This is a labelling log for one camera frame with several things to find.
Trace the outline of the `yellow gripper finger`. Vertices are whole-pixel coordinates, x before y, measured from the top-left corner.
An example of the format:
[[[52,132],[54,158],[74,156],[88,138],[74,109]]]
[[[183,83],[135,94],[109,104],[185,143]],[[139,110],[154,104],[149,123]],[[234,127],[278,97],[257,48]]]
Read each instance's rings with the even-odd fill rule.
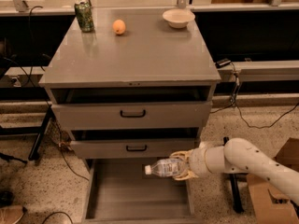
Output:
[[[191,154],[192,154],[191,150],[187,150],[187,151],[176,151],[176,152],[174,152],[174,153],[172,153],[170,155],[170,158],[171,159],[178,158],[178,159],[187,161],[189,159],[189,157],[191,156]]]
[[[184,180],[188,180],[188,179],[193,179],[193,178],[197,178],[198,175],[196,175],[193,171],[187,169],[184,170],[182,172],[180,172],[177,175],[174,175],[173,178],[177,181],[184,181]]]

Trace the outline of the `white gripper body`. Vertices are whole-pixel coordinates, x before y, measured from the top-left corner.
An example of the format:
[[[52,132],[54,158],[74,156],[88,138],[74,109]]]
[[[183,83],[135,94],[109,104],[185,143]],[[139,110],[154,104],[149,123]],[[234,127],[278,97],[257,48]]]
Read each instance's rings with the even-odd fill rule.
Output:
[[[206,150],[204,148],[195,148],[189,151],[189,174],[191,177],[200,177],[207,174]]]

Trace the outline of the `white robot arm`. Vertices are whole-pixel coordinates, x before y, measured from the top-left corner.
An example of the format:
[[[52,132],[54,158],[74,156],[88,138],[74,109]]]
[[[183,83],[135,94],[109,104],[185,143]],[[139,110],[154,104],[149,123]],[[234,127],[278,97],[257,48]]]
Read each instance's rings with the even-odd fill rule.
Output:
[[[176,180],[200,177],[203,174],[249,173],[271,185],[299,204],[299,173],[266,156],[243,138],[232,138],[224,146],[177,151],[170,155],[186,164],[186,171]]]

